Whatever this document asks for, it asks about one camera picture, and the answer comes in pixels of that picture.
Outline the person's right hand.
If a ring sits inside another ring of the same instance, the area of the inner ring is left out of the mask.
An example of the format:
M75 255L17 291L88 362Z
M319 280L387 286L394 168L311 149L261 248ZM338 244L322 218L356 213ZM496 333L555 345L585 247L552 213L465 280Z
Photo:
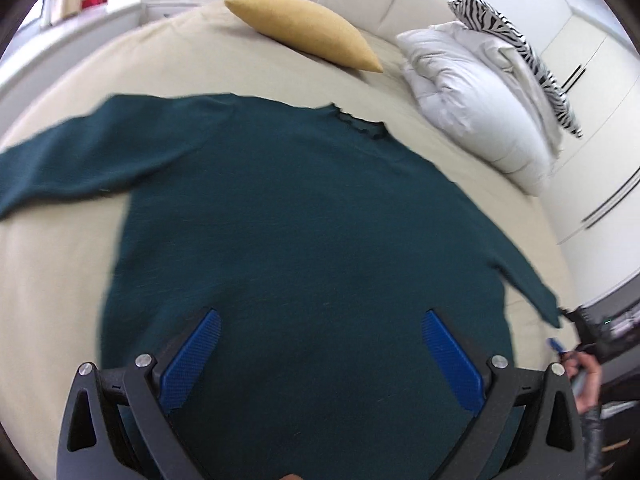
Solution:
M595 356L585 352L565 352L561 356L567 377L574 385L574 399L579 414L585 414L599 403L602 370Z

